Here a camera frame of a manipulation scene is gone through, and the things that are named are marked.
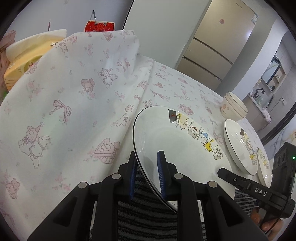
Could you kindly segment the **person right hand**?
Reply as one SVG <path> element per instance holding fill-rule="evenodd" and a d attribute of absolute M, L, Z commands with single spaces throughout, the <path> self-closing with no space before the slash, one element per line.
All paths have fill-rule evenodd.
<path fill-rule="evenodd" d="M 259 215 L 259 208 L 255 207 L 250 214 L 250 218 L 254 223 L 259 224 L 261 221 Z M 283 221 L 281 219 L 273 219 L 267 222 L 264 222 L 261 226 L 261 229 L 267 232 L 270 229 L 270 235 L 276 235 L 283 227 Z"/>

